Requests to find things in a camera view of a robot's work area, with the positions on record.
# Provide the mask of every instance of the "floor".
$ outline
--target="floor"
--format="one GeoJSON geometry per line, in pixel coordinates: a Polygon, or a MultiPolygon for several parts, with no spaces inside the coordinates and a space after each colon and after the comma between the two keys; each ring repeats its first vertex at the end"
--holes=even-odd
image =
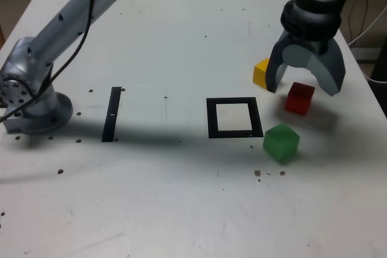
{"type": "MultiPolygon", "coordinates": [[[[0,0],[0,25],[7,38],[17,24],[19,18],[31,0],[0,0]]],[[[348,0],[342,12],[342,25],[340,27],[345,39],[351,40],[348,17],[355,0],[348,0]]],[[[364,29],[379,15],[386,7],[387,0],[368,0],[368,10],[365,16],[364,29]]],[[[366,0],[357,0],[351,15],[351,29],[354,39],[362,26],[366,0]]],[[[387,13],[367,32],[364,37],[355,43],[355,47],[381,47],[387,36],[387,13]]]]}

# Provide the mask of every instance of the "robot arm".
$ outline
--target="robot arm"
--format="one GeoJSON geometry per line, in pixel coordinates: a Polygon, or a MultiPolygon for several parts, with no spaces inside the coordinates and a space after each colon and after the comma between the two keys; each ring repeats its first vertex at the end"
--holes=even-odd
{"type": "MultiPolygon", "coordinates": [[[[94,0],[91,23],[116,0],[94,0]]],[[[4,120],[8,132],[41,134],[65,124],[73,113],[69,98],[47,85],[54,61],[85,32],[90,0],[69,0],[36,37],[19,39],[0,70],[0,93],[8,104],[4,115],[31,102],[4,120]]]]}
{"type": "MultiPolygon", "coordinates": [[[[94,0],[93,23],[115,0],[94,0]]],[[[90,0],[70,0],[36,37],[17,41],[0,70],[0,93],[8,104],[8,132],[40,134],[65,124],[73,113],[68,97],[55,92],[53,62],[82,33],[88,23],[90,0]]],[[[273,48],[265,79],[275,92],[287,65],[308,68],[320,86],[333,95],[340,91],[345,68],[332,39],[340,25],[345,0],[292,0],[281,16],[285,30],[273,48]]]]}
{"type": "Polygon", "coordinates": [[[340,92],[345,66],[333,39],[346,0],[291,0],[281,16],[284,32],[275,44],[265,73],[266,88],[275,92],[288,65],[306,68],[329,95],[340,92]]]}

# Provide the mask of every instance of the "table surface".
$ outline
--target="table surface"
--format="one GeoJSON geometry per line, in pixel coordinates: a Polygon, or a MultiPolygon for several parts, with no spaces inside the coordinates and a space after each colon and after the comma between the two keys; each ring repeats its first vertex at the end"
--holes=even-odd
{"type": "MultiPolygon", "coordinates": [[[[276,94],[252,83],[287,1],[118,0],[54,83],[68,125],[20,140],[0,128],[0,256],[385,257],[387,124],[341,33],[338,95],[295,68],[276,94]],[[306,117],[283,109],[293,82],[316,87],[306,117]],[[101,143],[113,86],[119,141],[101,143]],[[208,139],[210,97],[256,97],[263,131],[301,136],[295,160],[273,161],[263,138],[208,139]]],[[[1,63],[66,2],[32,0],[1,63]]]]}

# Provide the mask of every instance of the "translucent green cube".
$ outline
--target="translucent green cube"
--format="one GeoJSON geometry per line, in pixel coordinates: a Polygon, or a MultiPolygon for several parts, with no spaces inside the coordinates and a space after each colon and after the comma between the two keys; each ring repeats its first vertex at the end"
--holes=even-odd
{"type": "Polygon", "coordinates": [[[281,164],[297,153],[300,136],[286,124],[277,125],[265,133],[264,149],[281,164]]]}

